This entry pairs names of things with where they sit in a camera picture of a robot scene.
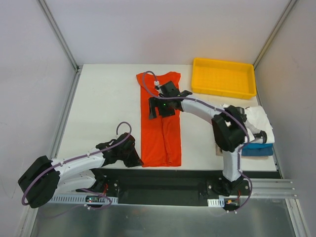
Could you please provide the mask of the orange t-shirt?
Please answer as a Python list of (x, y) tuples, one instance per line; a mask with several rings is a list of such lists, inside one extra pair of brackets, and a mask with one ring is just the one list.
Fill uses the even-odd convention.
[(141, 160), (143, 167), (177, 167), (182, 164), (180, 112), (175, 115), (162, 118), (158, 116), (150, 120), (149, 98), (151, 95), (145, 90), (145, 86), (154, 94), (154, 76), (143, 73), (136, 75), (140, 85), (140, 109), (141, 109)]

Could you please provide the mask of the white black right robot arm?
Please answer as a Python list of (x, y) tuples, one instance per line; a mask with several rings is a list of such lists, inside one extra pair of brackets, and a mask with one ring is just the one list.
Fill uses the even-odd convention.
[(222, 150), (224, 168), (222, 178), (212, 185), (215, 193), (228, 197), (240, 189), (243, 177), (240, 171), (239, 149), (248, 138), (241, 113), (235, 106), (215, 107), (187, 90), (180, 91), (172, 81), (163, 85), (156, 79), (154, 88), (158, 92), (149, 98), (149, 119), (158, 115), (165, 118), (175, 111), (193, 114), (212, 125), (216, 145)]

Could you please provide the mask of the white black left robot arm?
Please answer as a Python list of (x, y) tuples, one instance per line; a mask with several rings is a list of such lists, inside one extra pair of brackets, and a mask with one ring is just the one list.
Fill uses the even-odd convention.
[(23, 192), (22, 204), (38, 208), (68, 191), (105, 193), (109, 184), (99, 169), (118, 160), (128, 168), (144, 164), (135, 149), (135, 138), (129, 133), (99, 143), (82, 156), (56, 159), (41, 156), (18, 180)]

